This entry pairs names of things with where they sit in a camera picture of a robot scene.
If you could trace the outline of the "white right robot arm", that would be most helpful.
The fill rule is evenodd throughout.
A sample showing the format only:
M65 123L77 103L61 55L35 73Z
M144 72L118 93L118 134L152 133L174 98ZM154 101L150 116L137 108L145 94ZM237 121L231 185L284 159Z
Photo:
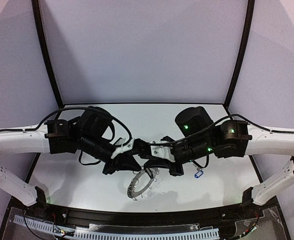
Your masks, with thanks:
M204 107L189 107L175 117L184 137L166 136L151 142L152 158L144 168L168 169L172 176L184 174L183 165L214 154L217 158L259 154L289 156L282 169L262 183L243 192L242 205L262 206L294 185L294 129L260 126L239 114L213 121Z

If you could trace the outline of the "silver key black tag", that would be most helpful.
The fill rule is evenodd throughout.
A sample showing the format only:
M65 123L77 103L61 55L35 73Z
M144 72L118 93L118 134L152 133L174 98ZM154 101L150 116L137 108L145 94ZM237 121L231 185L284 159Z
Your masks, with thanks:
M154 178L154 173L153 173L153 170L151 168L145 168L144 171L149 176L150 179Z

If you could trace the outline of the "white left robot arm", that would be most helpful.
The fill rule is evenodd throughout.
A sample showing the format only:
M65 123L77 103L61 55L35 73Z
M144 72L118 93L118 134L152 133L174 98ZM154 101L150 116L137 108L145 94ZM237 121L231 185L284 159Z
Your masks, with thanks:
M56 110L38 125L0 129L0 156L23 153L62 154L76 151L103 162L103 173L141 170L135 158L128 154L134 147L130 130L101 107L81 107L81 116L70 120L52 119L63 112ZM28 208L45 210L45 192L21 180L0 165L0 189Z

